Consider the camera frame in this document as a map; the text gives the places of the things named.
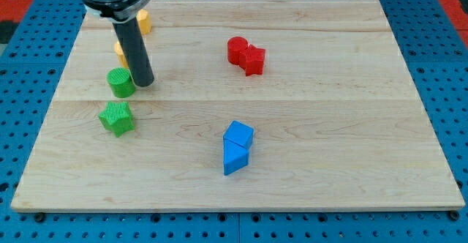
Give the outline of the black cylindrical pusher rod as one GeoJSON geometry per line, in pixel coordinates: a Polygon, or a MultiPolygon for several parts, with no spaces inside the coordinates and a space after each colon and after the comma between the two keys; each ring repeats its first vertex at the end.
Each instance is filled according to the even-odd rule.
{"type": "Polygon", "coordinates": [[[150,86],[154,82],[154,74],[137,20],[133,18],[124,23],[114,23],[113,28],[134,84],[139,87],[150,86]]]}

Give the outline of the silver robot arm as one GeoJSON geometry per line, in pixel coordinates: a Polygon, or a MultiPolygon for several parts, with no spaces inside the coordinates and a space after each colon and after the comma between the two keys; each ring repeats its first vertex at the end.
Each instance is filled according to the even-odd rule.
{"type": "Polygon", "coordinates": [[[113,24],[132,80],[139,87],[150,86],[154,74],[143,35],[137,22],[137,14],[150,0],[83,0],[88,12],[105,18],[113,24]]]}

